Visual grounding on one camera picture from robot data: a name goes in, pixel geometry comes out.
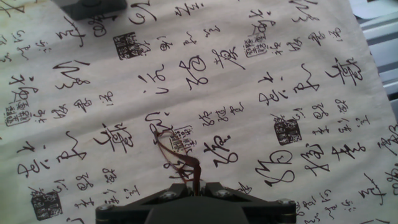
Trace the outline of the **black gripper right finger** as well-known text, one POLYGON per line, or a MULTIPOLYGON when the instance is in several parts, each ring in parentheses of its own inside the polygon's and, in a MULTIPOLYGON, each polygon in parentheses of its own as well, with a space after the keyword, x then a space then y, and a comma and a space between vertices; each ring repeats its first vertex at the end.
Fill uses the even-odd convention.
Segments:
POLYGON ((291 199, 267 201, 220 183, 199 187, 196 198, 204 200, 196 211, 206 223, 295 223, 295 201, 291 199))

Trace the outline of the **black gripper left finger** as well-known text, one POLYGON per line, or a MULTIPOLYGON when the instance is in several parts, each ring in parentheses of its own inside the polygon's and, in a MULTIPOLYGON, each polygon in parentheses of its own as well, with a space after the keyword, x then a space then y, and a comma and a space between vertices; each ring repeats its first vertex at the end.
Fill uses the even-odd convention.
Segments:
POLYGON ((157 205, 189 196, 194 196, 191 186, 187 184, 172 184, 165 190, 161 190, 127 205, 115 206, 114 204, 103 204, 96 207, 95 223, 145 223, 150 211, 157 205))

